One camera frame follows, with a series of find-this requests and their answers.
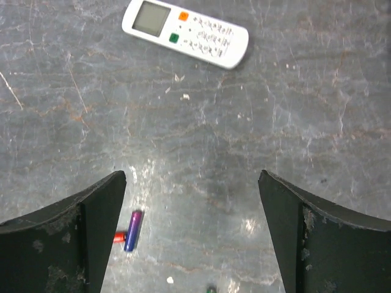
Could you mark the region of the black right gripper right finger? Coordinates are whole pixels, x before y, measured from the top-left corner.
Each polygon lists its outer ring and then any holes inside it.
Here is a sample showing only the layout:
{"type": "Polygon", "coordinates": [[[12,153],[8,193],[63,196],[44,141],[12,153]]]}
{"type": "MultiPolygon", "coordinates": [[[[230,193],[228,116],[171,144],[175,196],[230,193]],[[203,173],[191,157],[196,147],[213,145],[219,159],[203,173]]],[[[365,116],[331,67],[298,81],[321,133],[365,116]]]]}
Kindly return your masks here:
{"type": "Polygon", "coordinates": [[[390,292],[390,222],[262,170],[258,186],[286,292],[390,292]]]}

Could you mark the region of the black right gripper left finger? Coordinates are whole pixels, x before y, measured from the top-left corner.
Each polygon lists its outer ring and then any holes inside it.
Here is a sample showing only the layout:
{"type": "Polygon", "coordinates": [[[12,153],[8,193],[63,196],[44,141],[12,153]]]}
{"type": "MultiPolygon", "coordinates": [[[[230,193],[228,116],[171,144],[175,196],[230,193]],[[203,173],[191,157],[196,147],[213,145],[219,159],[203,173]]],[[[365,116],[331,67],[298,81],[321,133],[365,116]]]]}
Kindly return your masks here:
{"type": "Polygon", "coordinates": [[[119,170],[1,223],[1,292],[100,292],[125,188],[119,170]]]}

